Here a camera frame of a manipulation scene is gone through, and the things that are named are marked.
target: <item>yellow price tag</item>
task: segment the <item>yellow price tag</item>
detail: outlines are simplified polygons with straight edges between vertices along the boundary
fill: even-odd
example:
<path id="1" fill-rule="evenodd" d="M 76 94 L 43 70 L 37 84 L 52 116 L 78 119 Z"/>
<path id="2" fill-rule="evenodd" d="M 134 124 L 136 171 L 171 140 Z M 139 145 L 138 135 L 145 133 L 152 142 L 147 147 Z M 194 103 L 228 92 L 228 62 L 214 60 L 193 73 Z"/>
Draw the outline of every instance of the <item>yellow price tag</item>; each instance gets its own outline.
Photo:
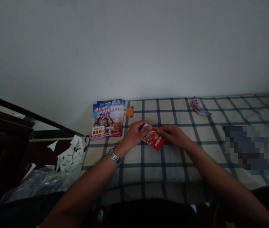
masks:
<path id="1" fill-rule="evenodd" d="M 92 128 L 92 136 L 100 135 L 105 132 L 105 126 Z"/>

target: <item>left hand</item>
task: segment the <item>left hand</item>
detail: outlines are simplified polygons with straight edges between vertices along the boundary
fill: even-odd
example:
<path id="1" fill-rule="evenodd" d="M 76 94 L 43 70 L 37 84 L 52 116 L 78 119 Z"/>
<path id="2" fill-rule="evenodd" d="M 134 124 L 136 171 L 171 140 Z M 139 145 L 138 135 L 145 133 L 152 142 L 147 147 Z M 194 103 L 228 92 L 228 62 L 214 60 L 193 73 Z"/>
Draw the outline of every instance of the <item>left hand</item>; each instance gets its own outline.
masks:
<path id="1" fill-rule="evenodd" d="M 140 126 L 144 124 L 148 124 L 149 126 L 143 131 L 139 131 Z M 146 120 L 140 120 L 131 124 L 122 142 L 114 149 L 115 154 L 119 157 L 124 157 L 130 149 L 135 147 L 141 139 L 151 131 L 151 129 L 151 124 Z"/>

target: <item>watch strap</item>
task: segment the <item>watch strap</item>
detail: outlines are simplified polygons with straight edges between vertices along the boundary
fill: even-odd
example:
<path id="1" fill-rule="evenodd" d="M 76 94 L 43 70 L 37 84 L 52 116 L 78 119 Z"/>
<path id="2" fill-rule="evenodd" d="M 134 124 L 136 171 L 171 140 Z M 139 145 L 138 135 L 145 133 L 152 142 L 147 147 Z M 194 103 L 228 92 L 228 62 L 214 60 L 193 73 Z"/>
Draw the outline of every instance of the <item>watch strap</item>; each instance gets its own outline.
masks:
<path id="1" fill-rule="evenodd" d="M 124 158 L 120 158 L 120 157 L 118 157 L 118 156 L 115 154 L 115 152 L 113 151 L 113 149 L 114 149 L 116 146 L 117 146 L 117 145 L 114 145 L 114 146 L 109 150 L 109 157 L 110 157 L 111 160 L 113 160 L 114 162 L 120 164 Z"/>

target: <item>hand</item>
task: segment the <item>hand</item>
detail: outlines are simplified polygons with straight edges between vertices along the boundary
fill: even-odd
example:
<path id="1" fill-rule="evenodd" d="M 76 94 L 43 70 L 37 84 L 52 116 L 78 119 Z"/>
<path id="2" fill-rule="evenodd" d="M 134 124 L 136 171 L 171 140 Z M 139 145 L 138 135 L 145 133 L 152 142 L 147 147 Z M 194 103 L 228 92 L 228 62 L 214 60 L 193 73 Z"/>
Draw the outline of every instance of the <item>hand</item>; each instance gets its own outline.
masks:
<path id="1" fill-rule="evenodd" d="M 178 126 L 163 126 L 157 133 L 177 147 L 189 150 L 197 146 Z"/>
<path id="2" fill-rule="evenodd" d="M 149 126 L 143 131 L 139 131 L 140 126 L 144 124 L 148 124 Z M 151 129 L 151 124 L 146 120 L 140 120 L 131 124 L 122 142 L 114 149 L 115 154 L 119 157 L 124 157 L 130 149 L 135 147 L 142 138 L 151 131 Z"/>

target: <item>forearm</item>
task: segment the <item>forearm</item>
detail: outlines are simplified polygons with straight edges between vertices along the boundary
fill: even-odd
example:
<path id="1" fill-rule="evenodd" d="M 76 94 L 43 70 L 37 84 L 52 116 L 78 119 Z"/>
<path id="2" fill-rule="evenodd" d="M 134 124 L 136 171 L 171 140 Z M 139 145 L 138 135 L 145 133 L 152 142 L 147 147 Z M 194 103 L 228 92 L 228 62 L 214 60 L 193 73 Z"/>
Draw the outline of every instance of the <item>forearm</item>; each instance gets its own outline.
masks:
<path id="1" fill-rule="evenodd" d="M 120 157 L 127 153 L 121 146 L 117 146 L 114 151 Z M 42 225 L 59 227 L 65 221 L 69 227 L 71 227 L 70 221 L 75 223 L 76 226 L 80 225 L 87 212 L 103 192 L 117 167 L 118 164 L 112 161 L 109 155 L 106 155 L 66 191 Z"/>
<path id="2" fill-rule="evenodd" d="M 186 145 L 187 153 L 214 193 L 232 209 L 261 225 L 269 226 L 269 212 L 238 180 L 225 171 L 197 144 Z"/>

